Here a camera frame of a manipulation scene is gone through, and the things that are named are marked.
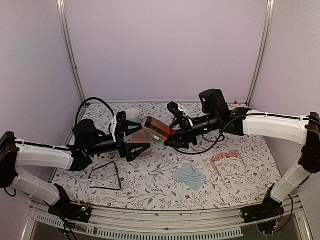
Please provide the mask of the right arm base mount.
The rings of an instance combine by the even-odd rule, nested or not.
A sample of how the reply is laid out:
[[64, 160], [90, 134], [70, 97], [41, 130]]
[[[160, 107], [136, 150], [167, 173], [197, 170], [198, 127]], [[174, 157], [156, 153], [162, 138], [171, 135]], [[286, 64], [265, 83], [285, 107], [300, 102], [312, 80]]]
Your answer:
[[241, 208], [239, 215], [245, 223], [261, 221], [285, 213], [282, 203], [271, 198], [271, 190], [271, 188], [268, 189], [262, 203]]

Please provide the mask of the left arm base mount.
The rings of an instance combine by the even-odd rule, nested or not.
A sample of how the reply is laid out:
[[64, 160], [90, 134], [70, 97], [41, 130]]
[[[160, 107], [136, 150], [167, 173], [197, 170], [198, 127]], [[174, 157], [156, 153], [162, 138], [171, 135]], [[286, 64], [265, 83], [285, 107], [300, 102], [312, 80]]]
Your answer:
[[58, 190], [59, 199], [49, 206], [48, 213], [62, 219], [88, 223], [92, 215], [92, 205], [84, 201], [72, 202], [62, 186], [54, 186]]

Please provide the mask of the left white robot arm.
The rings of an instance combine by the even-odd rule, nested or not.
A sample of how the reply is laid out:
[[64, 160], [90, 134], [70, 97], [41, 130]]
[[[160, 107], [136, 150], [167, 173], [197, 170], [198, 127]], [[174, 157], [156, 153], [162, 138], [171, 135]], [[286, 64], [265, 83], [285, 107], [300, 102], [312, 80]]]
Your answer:
[[63, 217], [70, 217], [75, 211], [74, 205], [63, 187], [47, 183], [23, 167], [38, 166], [81, 172], [92, 164], [94, 156], [114, 151], [121, 158], [132, 162], [151, 147], [149, 143], [125, 142], [125, 137], [141, 128], [139, 123], [127, 120], [126, 112], [121, 111], [113, 118], [111, 134], [97, 129], [91, 119], [76, 123], [72, 130], [72, 145], [27, 142], [16, 138], [12, 131], [7, 131], [0, 139], [0, 187], [38, 198], [55, 207]]

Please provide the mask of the brown plaid glasses case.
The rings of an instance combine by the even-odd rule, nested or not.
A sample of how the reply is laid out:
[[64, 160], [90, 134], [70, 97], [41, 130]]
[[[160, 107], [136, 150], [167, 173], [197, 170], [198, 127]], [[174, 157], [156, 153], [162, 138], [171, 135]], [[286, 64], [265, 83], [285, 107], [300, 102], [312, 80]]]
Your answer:
[[160, 120], [146, 116], [141, 121], [142, 129], [157, 140], [166, 141], [170, 137], [171, 128]]

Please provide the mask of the light blue cleaning cloth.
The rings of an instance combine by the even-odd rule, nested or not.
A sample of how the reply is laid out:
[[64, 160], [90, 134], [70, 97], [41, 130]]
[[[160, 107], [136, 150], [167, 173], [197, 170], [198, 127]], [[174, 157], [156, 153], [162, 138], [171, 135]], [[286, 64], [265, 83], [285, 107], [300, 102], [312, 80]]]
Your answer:
[[172, 178], [177, 182], [186, 184], [193, 191], [198, 191], [207, 180], [201, 171], [190, 164], [183, 164], [172, 175]]

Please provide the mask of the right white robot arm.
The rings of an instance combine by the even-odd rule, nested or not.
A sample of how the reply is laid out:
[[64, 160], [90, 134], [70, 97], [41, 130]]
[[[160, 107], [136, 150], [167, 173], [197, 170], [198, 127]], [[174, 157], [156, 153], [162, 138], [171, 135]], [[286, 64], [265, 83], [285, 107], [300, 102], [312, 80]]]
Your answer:
[[293, 116], [267, 113], [247, 107], [229, 109], [219, 89], [199, 94], [203, 116], [190, 117], [177, 103], [170, 102], [167, 109], [174, 119], [168, 128], [164, 144], [181, 153], [190, 144], [197, 145], [198, 136], [213, 131], [235, 136], [260, 136], [302, 146], [301, 156], [284, 176], [268, 190], [259, 206], [262, 218], [269, 218], [278, 206], [312, 174], [320, 171], [320, 116]]

